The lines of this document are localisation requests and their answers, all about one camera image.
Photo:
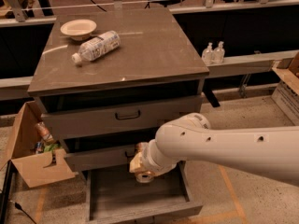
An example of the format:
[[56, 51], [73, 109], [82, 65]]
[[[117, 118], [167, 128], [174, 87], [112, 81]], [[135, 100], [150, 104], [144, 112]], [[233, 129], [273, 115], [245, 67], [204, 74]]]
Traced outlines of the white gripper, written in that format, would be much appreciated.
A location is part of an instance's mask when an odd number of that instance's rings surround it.
[[136, 144], [135, 153], [141, 153], [141, 155], [136, 154], [130, 161], [130, 173], [151, 171], [155, 175], [163, 175], [177, 166], [177, 161], [166, 157], [154, 139]]

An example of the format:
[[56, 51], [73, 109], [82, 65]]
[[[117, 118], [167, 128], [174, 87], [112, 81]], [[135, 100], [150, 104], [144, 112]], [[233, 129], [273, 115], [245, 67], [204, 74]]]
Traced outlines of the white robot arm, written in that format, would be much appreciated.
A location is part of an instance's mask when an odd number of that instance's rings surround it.
[[180, 161], [207, 161], [283, 183], [299, 184], [299, 127], [213, 130], [191, 113], [162, 125], [130, 162], [139, 182], [170, 172]]

